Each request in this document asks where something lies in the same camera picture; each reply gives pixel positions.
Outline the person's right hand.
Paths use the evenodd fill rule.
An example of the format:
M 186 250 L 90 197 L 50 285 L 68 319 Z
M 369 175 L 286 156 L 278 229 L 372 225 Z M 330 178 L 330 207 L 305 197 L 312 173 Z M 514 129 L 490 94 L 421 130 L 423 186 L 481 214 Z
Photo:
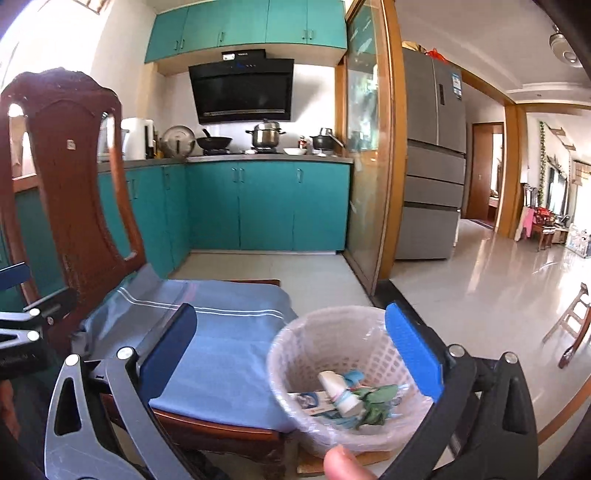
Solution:
M 377 476 L 342 445 L 335 446 L 325 455 L 324 471 L 328 480 L 377 480 Z

